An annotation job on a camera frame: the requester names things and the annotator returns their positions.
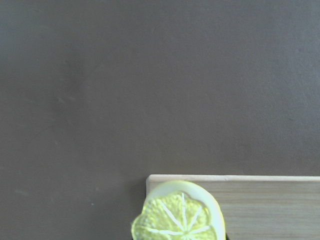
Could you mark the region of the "lemon slice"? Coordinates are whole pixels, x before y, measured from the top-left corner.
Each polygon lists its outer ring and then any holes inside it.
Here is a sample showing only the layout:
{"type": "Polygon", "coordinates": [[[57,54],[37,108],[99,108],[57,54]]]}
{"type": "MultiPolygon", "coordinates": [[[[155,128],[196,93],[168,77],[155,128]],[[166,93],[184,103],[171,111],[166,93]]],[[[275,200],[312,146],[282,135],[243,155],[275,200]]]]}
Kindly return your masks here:
{"type": "Polygon", "coordinates": [[[131,225],[134,240],[225,240],[222,210],[211,193],[184,180],[157,185],[146,194],[131,225]]]}

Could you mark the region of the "wooden cutting board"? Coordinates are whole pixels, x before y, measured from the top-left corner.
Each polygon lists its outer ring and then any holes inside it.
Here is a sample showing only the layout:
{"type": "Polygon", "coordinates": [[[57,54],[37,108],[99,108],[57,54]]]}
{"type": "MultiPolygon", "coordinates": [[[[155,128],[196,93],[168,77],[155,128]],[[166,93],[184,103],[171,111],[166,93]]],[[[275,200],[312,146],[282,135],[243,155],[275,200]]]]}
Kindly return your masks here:
{"type": "Polygon", "coordinates": [[[318,176],[151,174],[149,193],[173,180],[193,182],[217,200],[230,240],[318,240],[318,176]]]}

